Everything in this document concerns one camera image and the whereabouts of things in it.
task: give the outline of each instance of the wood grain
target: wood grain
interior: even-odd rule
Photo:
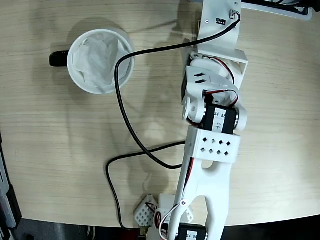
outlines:
[[[0,9],[0,127],[10,179],[24,218],[119,226],[104,166],[139,150],[116,95],[80,90],[48,57],[82,33],[118,27],[136,50],[192,38],[201,5],[185,0],[4,0]],[[320,15],[300,21],[243,10],[238,48],[249,67],[242,85],[248,124],[233,166],[228,225],[320,214]],[[183,140],[180,52],[136,58],[122,89],[147,146]],[[178,164],[183,147],[157,153]],[[179,171],[147,157],[114,163],[124,224],[145,194],[174,193]],[[193,204],[206,218],[204,200]]]

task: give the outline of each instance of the white mug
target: white mug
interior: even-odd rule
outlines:
[[[105,29],[95,29],[88,32],[85,32],[79,36],[71,45],[69,51],[56,51],[52,53],[49,57],[49,63],[52,67],[67,67],[69,75],[73,82],[82,90],[91,93],[91,94],[109,94],[116,90],[115,85],[108,85],[106,87],[95,87],[85,83],[84,77],[81,72],[75,70],[73,64],[73,54],[77,51],[79,46],[90,36],[94,34],[108,33],[114,35],[124,46],[125,50],[128,53],[134,51],[134,45],[129,38],[128,34],[123,30],[114,27],[108,27]],[[124,77],[119,79],[120,88],[123,87],[126,82],[129,80],[132,72],[134,71],[135,59],[130,58],[129,67]]]

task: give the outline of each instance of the tissue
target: tissue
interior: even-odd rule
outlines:
[[[115,83],[115,66],[127,55],[119,39],[111,33],[97,33],[90,36],[73,54],[74,69],[82,73],[84,82],[90,86],[104,88]],[[129,68],[130,59],[119,67],[119,80]]]

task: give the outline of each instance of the diamond-shaped hole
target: diamond-shaped hole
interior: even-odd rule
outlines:
[[[198,74],[196,74],[196,75],[194,75],[195,77],[202,77],[202,76],[204,76],[205,74],[204,73],[198,73]]]
[[[202,84],[202,83],[205,83],[205,82],[206,82],[206,80],[204,80],[204,79],[201,79],[199,81],[195,81],[196,84]]]

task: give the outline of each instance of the black mug handle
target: black mug handle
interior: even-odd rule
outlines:
[[[66,67],[69,51],[56,51],[51,53],[49,64],[52,67]]]

